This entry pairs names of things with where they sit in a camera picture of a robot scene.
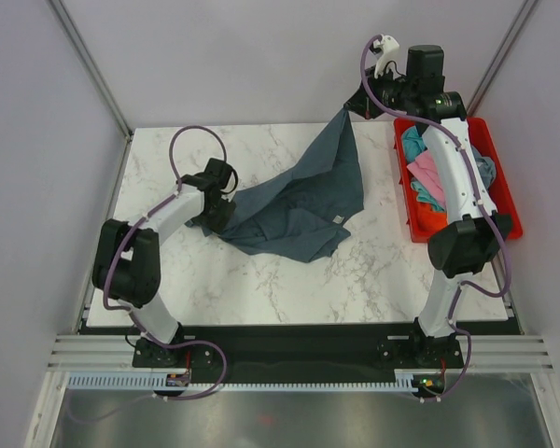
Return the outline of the dark blue-grey t shirt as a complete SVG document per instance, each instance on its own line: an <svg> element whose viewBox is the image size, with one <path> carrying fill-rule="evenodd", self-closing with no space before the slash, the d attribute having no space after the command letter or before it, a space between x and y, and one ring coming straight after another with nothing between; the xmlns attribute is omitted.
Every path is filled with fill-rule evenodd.
<svg viewBox="0 0 560 448"><path fill-rule="evenodd" d="M303 263L331 256L350 236L344 224L364 209L364 187L349 113L341 109L280 175L235 193L217 236L247 255Z"/></svg>

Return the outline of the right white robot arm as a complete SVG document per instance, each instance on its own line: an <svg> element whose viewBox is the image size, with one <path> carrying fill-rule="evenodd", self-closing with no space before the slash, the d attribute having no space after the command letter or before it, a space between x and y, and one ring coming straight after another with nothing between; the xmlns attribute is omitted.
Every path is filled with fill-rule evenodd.
<svg viewBox="0 0 560 448"><path fill-rule="evenodd" d="M510 278L499 291L489 291L474 279L506 250L512 218L498 212L481 178L472 154L463 100L457 92L444 88L442 48L409 48L404 75L388 67L398 51L399 44L390 35L371 38L360 60L366 62L367 56L374 54L376 63L359 67L360 87L345 107L364 119L388 114L414 122L436 164L448 224L427 243L434 276L426 304L414 320L413 340L408 346L411 361L426 368L441 358L441 345L461 332L455 314L465 287L492 298L508 292Z"/></svg>

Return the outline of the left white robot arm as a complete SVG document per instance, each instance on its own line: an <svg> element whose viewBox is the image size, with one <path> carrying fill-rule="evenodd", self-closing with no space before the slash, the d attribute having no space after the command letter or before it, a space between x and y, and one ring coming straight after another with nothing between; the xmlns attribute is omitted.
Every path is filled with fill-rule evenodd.
<svg viewBox="0 0 560 448"><path fill-rule="evenodd" d="M211 159L202 172L183 175L135 221L110 218L102 225L92 284L102 291L106 310L128 313L143 337L155 343L154 357L166 367L182 363L187 351L176 338L181 325L160 295L161 246L187 223L221 232L236 207L225 190L230 183L238 183L234 168Z"/></svg>

